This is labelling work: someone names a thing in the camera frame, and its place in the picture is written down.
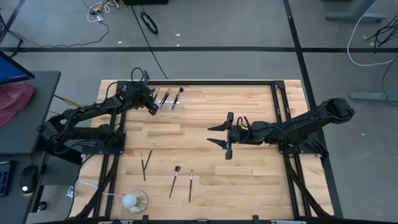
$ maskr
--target wooden table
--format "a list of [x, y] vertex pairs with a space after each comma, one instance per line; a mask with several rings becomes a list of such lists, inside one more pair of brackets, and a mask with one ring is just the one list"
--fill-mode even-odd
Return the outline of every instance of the wooden table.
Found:
[[[98, 101], [105, 96], [106, 87], [114, 80], [103, 80]], [[307, 111], [300, 80], [284, 80], [292, 116]], [[162, 97], [169, 86], [162, 86]], [[174, 99], [179, 86], [172, 86]], [[127, 112], [126, 148], [119, 161], [116, 194], [141, 190], [148, 195], [149, 205], [140, 214], [133, 214], [121, 205], [121, 198], [113, 199], [111, 218], [140, 220], [250, 220], [291, 219], [290, 195], [285, 166], [277, 146], [234, 145], [233, 159], [226, 161], [224, 151], [206, 138], [225, 139], [224, 132], [207, 128], [220, 125], [229, 111], [247, 116], [250, 122], [276, 122], [270, 86], [264, 85], [189, 85], [181, 94], [181, 110], [160, 111], [151, 116], [147, 110]], [[96, 118], [92, 126], [108, 123], [110, 116]], [[142, 176], [140, 154], [144, 160], [155, 143], [146, 181]], [[300, 156], [307, 188], [318, 203], [333, 213], [328, 187], [319, 158], [314, 154]], [[102, 155], [93, 156], [80, 171], [80, 179], [97, 185]], [[169, 198], [174, 167], [181, 166], [172, 198]], [[193, 169], [192, 201], [188, 202], [190, 170]], [[94, 194], [95, 189], [78, 184], [71, 216], [76, 215]], [[303, 203], [296, 188], [300, 214]], [[106, 199], [102, 199], [103, 215]]]

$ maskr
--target computer screen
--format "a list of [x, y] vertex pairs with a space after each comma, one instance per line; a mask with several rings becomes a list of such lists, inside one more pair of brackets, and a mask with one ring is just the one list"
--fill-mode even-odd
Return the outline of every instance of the computer screen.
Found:
[[18, 82], [34, 76], [7, 55], [0, 52], [0, 84]]

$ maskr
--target computer mouse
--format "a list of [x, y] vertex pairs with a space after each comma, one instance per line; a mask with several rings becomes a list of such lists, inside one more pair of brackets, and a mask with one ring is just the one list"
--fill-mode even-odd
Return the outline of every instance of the computer mouse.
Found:
[[19, 179], [19, 188], [24, 194], [33, 192], [37, 184], [37, 166], [30, 165], [24, 168]]

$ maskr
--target gray desk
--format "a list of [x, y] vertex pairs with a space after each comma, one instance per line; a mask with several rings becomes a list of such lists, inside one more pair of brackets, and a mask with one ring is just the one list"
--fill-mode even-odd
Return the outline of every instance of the gray desk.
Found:
[[[34, 150], [37, 127], [45, 120], [60, 72], [35, 72], [34, 75], [33, 80], [26, 81], [36, 87], [29, 105], [0, 128], [0, 155], [30, 154]], [[16, 141], [16, 136], [23, 141]]]
[[[10, 149], [13, 147], [26, 147], [26, 151], [31, 152], [34, 149], [38, 138], [36, 127], [44, 121], [47, 115], [52, 96], [58, 84], [60, 72], [34, 72], [34, 75], [36, 78], [27, 82], [36, 87], [36, 93], [29, 103], [29, 106], [24, 111], [18, 112], [16, 115], [19, 116], [19, 118], [27, 120], [25, 120], [25, 123], [22, 123], [20, 121], [16, 121], [14, 117], [10, 122], [15, 127], [7, 128], [8, 130], [19, 130], [26, 134], [26, 136], [21, 137], [23, 141], [16, 141], [16, 138], [13, 138], [13, 134], [15, 133], [7, 133], [2, 130], [0, 132], [0, 150], [2, 150], [2, 148], [6, 148], [7, 151], [10, 152]], [[35, 165], [39, 166], [39, 164], [42, 163], [43, 158], [43, 152], [34, 152], [32, 160]], [[0, 197], [0, 222], [24, 224], [30, 210], [33, 193], [28, 195], [22, 193], [19, 189], [19, 176], [23, 168], [31, 165], [31, 154], [0, 156], [0, 161], [8, 160], [15, 160], [16, 167], [14, 174], [12, 175], [8, 196]]]

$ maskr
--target yellow cable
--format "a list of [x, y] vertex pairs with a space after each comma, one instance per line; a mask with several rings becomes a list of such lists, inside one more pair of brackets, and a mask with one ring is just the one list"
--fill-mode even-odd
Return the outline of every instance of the yellow cable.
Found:
[[69, 98], [66, 98], [66, 97], [64, 97], [64, 96], [60, 96], [60, 95], [57, 95], [57, 94], [54, 94], [54, 96], [57, 97], [57, 98], [59, 98], [59, 99], [61, 99], [61, 100], [65, 100], [65, 101], [67, 101], [67, 102], [69, 102], [69, 103], [72, 103], [72, 104], [74, 104], [74, 105], [82, 106], [82, 105], [79, 104], [78, 102], [76, 102], [76, 101], [74, 101], [74, 100], [71, 100], [71, 99], [69, 99]]

